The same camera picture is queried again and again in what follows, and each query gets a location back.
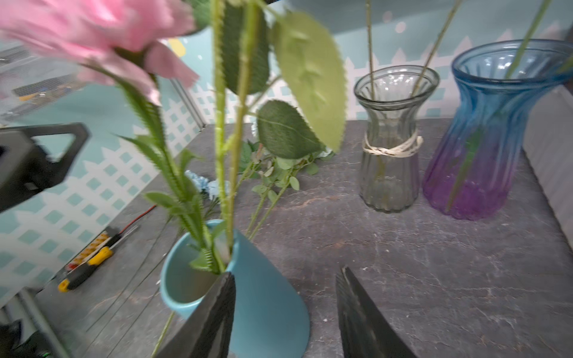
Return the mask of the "double blue carnation stem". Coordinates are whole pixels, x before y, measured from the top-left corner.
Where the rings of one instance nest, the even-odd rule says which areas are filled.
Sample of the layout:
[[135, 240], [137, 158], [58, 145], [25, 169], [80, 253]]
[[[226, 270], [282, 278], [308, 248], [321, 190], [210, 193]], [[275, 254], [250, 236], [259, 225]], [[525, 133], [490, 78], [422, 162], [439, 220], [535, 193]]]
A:
[[[218, 195], [218, 180], [210, 181], [212, 196]], [[207, 227], [217, 206], [202, 201], [195, 189], [192, 200], [173, 198], [164, 192], [148, 192], [146, 198], [167, 213], [167, 222], [179, 226], [180, 239], [166, 256], [161, 272], [160, 291], [165, 304], [181, 304], [187, 313], [194, 310], [214, 280], [225, 271], [224, 260], [215, 247], [216, 234]]]

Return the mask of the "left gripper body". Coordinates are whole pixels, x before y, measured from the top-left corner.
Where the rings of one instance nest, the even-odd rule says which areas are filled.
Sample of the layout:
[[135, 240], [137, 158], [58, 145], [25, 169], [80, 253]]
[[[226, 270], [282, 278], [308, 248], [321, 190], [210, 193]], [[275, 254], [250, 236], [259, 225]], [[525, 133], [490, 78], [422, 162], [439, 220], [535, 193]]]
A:
[[26, 133], [1, 130], [1, 212], [43, 192], [46, 152]]

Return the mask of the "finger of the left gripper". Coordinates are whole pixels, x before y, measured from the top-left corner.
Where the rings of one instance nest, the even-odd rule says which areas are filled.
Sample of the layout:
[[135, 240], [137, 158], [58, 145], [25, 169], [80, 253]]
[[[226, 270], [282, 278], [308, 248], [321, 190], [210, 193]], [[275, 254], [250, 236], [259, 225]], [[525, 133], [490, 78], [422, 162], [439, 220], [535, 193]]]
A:
[[45, 190], [62, 183], [90, 137], [80, 122], [17, 128], [24, 139], [17, 183], [27, 190]]

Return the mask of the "teal ceramic vase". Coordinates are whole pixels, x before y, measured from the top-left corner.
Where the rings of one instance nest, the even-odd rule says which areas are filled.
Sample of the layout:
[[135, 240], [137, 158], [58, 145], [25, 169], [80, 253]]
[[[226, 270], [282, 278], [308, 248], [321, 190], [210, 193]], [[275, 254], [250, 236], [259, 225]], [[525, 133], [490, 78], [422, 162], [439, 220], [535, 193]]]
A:
[[[161, 272], [161, 298], [189, 319], [215, 284], [217, 275], [193, 269], [198, 252], [190, 234], [183, 235]], [[289, 281], [240, 231], [227, 272], [236, 285], [230, 351], [236, 357], [302, 357], [310, 338], [304, 301]]]

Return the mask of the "clear glass vase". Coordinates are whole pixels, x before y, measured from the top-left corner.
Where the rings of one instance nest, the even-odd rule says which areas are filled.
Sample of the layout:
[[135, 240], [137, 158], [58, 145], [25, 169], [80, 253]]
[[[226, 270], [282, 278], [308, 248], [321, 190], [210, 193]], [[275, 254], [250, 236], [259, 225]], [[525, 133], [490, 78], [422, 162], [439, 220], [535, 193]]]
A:
[[368, 119], [359, 177], [359, 194], [367, 206], [399, 213], [416, 201], [424, 142], [416, 118], [439, 84], [435, 70], [416, 65], [375, 70], [355, 84], [355, 98]]

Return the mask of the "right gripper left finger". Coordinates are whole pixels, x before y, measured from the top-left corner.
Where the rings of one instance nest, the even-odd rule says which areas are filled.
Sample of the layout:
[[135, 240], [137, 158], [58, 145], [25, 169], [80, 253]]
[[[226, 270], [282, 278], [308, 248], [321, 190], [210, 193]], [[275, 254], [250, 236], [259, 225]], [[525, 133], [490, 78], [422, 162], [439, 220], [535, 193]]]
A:
[[235, 302], [235, 279], [233, 274], [227, 272], [217, 279], [180, 331], [159, 351], [158, 356], [227, 357]]

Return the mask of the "pale blue flower stem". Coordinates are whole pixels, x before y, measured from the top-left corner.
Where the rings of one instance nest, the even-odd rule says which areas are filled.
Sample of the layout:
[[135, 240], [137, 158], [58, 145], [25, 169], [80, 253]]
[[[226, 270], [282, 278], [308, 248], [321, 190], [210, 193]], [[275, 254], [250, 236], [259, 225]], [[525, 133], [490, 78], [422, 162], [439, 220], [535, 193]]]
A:
[[291, 162], [272, 155], [261, 143], [247, 141], [245, 145], [249, 150], [249, 155], [244, 160], [246, 168], [241, 173], [240, 183], [245, 180], [256, 180], [252, 192], [259, 197], [257, 207], [246, 229], [246, 236], [253, 240], [267, 219], [270, 210], [276, 206], [279, 198], [288, 188], [293, 168]]

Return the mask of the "purple glass vase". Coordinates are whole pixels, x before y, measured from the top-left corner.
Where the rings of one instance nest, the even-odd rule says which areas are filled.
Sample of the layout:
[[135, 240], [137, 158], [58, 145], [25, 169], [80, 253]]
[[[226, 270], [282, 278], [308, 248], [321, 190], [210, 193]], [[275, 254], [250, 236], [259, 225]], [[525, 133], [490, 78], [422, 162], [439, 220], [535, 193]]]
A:
[[563, 66], [572, 44], [531, 40], [511, 76], [521, 41], [477, 46], [452, 62], [460, 106], [422, 181], [431, 207], [455, 219], [493, 216], [507, 201], [529, 113], [550, 90], [572, 79]]

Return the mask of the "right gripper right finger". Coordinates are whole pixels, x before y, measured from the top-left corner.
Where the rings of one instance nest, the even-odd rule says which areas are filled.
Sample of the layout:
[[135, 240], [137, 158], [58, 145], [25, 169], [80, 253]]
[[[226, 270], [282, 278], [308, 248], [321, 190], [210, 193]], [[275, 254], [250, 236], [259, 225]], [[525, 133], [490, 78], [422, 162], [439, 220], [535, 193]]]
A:
[[336, 294], [344, 357], [416, 358], [347, 266], [336, 275]]

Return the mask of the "white flower stem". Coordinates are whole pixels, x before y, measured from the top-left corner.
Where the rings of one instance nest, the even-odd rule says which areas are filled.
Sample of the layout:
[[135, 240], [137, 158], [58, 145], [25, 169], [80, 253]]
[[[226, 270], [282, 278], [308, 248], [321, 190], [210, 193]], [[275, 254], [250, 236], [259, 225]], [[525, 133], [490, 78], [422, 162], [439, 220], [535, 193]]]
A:
[[298, 175], [302, 172], [306, 173], [308, 175], [317, 174], [319, 171], [319, 166], [317, 163], [319, 161], [327, 161], [327, 160], [331, 159], [333, 156], [334, 156], [334, 152], [332, 152], [332, 150], [325, 149], [322, 152], [311, 153], [311, 154], [309, 154], [305, 157], [299, 158], [299, 159], [295, 159], [295, 160], [285, 159], [285, 160], [288, 160], [289, 162], [291, 162], [292, 168], [293, 168], [293, 173], [290, 176], [289, 185], [288, 185], [288, 188], [286, 188], [284, 194], [289, 189], [292, 189], [294, 191], [299, 191], [301, 189], [301, 184], [298, 180]]

